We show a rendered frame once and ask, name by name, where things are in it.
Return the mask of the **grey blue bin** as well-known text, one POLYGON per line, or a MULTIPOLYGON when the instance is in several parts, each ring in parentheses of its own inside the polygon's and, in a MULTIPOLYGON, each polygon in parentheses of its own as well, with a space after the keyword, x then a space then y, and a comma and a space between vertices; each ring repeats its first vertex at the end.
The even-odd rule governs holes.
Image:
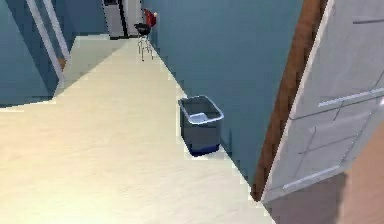
POLYGON ((178 100, 181 137, 192 156, 219 150, 223 112, 207 96, 198 95, 178 100))

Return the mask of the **black red stool chair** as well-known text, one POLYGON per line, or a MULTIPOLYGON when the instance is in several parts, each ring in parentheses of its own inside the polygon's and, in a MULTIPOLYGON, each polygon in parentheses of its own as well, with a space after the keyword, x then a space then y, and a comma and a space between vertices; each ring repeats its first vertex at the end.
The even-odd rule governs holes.
POLYGON ((138 32, 138 52, 141 56, 141 60, 144 60, 144 50, 153 56, 152 45, 150 44, 149 35, 151 34, 152 28, 157 23, 157 13, 151 12, 150 10, 144 8, 144 23, 137 23, 134 25, 136 31, 138 32))

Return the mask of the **brown wooden cupboard side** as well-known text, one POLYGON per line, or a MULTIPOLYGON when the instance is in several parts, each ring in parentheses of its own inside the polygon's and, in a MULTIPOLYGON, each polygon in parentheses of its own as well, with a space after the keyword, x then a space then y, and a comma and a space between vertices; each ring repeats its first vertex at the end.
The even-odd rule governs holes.
POLYGON ((261 200, 264 192, 327 2, 328 0, 303 0, 269 126, 256 163, 250 193, 256 202, 261 200))

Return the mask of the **white cupboard with black stripe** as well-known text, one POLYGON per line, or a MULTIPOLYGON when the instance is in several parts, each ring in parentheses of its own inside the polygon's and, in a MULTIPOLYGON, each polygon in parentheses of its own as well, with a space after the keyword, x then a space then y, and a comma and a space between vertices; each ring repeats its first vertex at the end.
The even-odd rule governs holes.
POLYGON ((101 0, 101 3, 112 40, 138 36, 134 25, 143 22, 142 0, 101 0))

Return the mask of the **white door frame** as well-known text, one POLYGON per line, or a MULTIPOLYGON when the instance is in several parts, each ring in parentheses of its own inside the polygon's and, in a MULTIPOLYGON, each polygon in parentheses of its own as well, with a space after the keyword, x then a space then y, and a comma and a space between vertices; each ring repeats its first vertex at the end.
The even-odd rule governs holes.
POLYGON ((70 59, 62 26, 52 0, 25 0, 54 71, 60 81, 64 79, 61 61, 70 59))

